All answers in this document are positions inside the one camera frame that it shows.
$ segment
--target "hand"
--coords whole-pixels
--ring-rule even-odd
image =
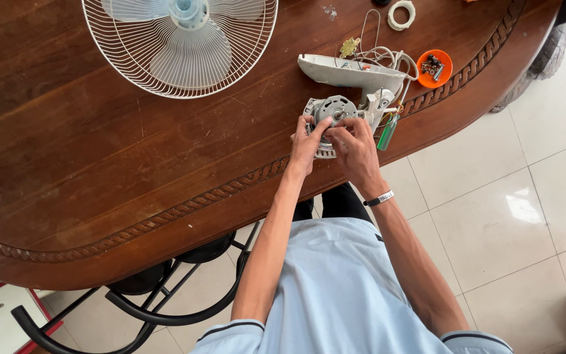
[[[291,167],[291,170],[293,171],[298,170],[302,174],[303,178],[311,173],[314,155],[318,150],[320,137],[325,129],[331,125],[332,121],[332,117],[326,117],[320,121],[311,134],[307,136],[305,126],[307,123],[313,123],[313,117],[310,115],[302,115],[298,117],[296,133],[293,133],[289,137],[292,140],[292,154],[289,159],[289,167]]]
[[[366,200],[389,191],[379,172],[379,158],[372,130],[366,119],[344,118],[325,132],[347,178]]]

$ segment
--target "sleeve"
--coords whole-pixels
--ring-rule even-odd
[[[453,331],[440,337],[453,354],[509,354],[513,349],[492,334],[480,331]]]
[[[210,327],[196,342],[192,354],[252,354],[263,338],[263,323],[256,319],[236,319]]]

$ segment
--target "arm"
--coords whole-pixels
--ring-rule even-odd
[[[327,130],[325,137],[333,144],[342,170],[364,199],[372,200],[390,190],[379,172],[377,150],[366,120],[345,118],[336,128]],[[372,212],[397,279],[423,324],[437,336],[468,329],[460,305],[395,198],[373,206]]]
[[[300,116],[296,133],[291,136],[292,153],[289,164],[241,276],[231,320],[256,319],[265,323],[270,313],[283,268],[298,195],[305,177],[311,173],[320,136],[331,124],[331,119],[326,118],[307,136],[305,124],[311,122],[311,119],[310,115]]]

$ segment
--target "fan guard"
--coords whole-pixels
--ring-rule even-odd
[[[242,14],[238,0],[209,0],[209,23],[184,31],[161,1],[167,2],[82,0],[91,36],[106,60],[131,83],[169,98],[208,96],[236,83],[263,54],[277,17],[278,0],[243,0],[252,8],[263,4],[260,15]],[[137,6],[134,16],[132,9],[120,7],[124,4]],[[204,52],[210,58],[194,60],[190,48],[199,48],[200,55]],[[230,51],[232,57],[222,57],[220,51]]]

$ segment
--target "black wristband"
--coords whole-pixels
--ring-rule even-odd
[[[380,195],[379,197],[374,198],[373,200],[370,200],[368,202],[364,201],[364,205],[367,205],[369,207],[374,207],[375,205],[383,203],[386,200],[390,199],[393,195],[394,193],[392,192],[392,190],[389,190],[384,194]]]

